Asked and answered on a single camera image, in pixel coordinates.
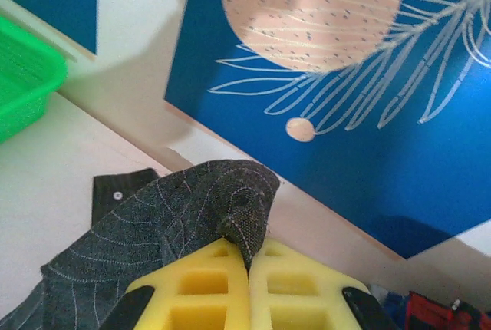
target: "white leaf line drawing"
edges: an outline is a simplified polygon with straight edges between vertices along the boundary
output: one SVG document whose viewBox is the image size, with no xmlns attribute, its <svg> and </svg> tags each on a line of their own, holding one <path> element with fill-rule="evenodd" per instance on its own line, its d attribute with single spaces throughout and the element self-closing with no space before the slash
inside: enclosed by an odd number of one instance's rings
<svg viewBox="0 0 491 330">
<path fill-rule="evenodd" d="M 420 7 L 418 2 L 423 2 L 424 8 Z M 367 5 L 366 8 L 377 11 L 383 7 Z M 303 13 L 309 13 L 309 10 L 304 9 Z M 364 17 L 364 13 L 360 11 L 348 13 L 359 15 L 359 18 Z M 279 65 L 269 68 L 269 66 L 264 66 L 264 59 L 278 59 L 282 54 L 276 53 L 271 56 L 264 52 L 256 54 L 255 49 L 258 49 L 260 45 L 269 45 L 261 42 L 253 45 L 240 44 L 237 47 L 244 53 L 244 56 L 219 59 L 216 62 L 248 72 L 251 74 L 250 78 L 220 84 L 209 89 L 209 92 L 242 96 L 280 94 L 264 110 L 268 115 L 280 115 L 292 111 L 308 95 L 315 94 L 312 100 L 299 111 L 300 114 L 296 114 L 308 120 L 314 120 L 316 117 L 315 135 L 326 134 L 342 124 L 345 124 L 345 130 L 353 130 L 372 112 L 383 95 L 387 93 L 387 89 L 394 85 L 393 79 L 402 65 L 407 63 L 411 50 L 420 42 L 421 36 L 429 28 L 442 26 L 415 65 L 410 77 L 381 111 L 377 127 L 380 129 L 386 126 L 401 112 L 423 80 L 428 78 L 428 73 L 433 67 L 437 68 L 435 78 L 430 79 L 433 88 L 429 91 L 427 106 L 417 121 L 419 124 L 424 124 L 435 118 L 449 104 L 474 63 L 491 68 L 491 59 L 482 52 L 486 36 L 491 35 L 490 13 L 491 0 L 402 0 L 397 18 L 391 22 L 380 22 L 381 26 L 390 25 L 390 29 L 383 39 L 376 42 L 375 50 L 366 54 L 365 58 L 361 58 L 360 61 L 337 71 L 302 72 Z M 294 14 L 290 14 L 289 18 L 296 19 Z M 310 32 L 345 33 L 346 31 L 339 26 L 326 27 L 314 22 L 310 23 L 310 26 Z M 258 32 L 258 29 L 254 28 L 254 32 L 257 35 L 268 35 L 269 29 L 261 27 Z M 363 27 L 350 27 L 349 33 L 362 35 Z M 447 73 L 449 58 L 459 40 L 462 40 L 469 57 L 463 62 L 462 69 L 456 78 L 450 81 L 444 76 Z M 295 42 L 279 39 L 276 47 L 287 48 L 293 44 Z M 308 46 L 316 48 L 319 43 L 309 43 Z M 330 43 L 328 49 L 335 50 L 335 44 Z M 302 61 L 301 58 L 292 58 L 292 54 L 285 55 L 290 55 L 292 61 Z M 447 86 L 443 88 L 444 79 L 445 83 L 453 82 L 450 88 Z"/>
</svg>

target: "green plastic basket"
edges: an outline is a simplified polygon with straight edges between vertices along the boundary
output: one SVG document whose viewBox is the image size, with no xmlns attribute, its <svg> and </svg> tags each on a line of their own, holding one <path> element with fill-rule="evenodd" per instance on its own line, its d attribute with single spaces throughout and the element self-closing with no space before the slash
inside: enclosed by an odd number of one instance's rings
<svg viewBox="0 0 491 330">
<path fill-rule="evenodd" d="M 0 143 L 42 117 L 66 77 L 58 51 L 0 16 Z"/>
</svg>

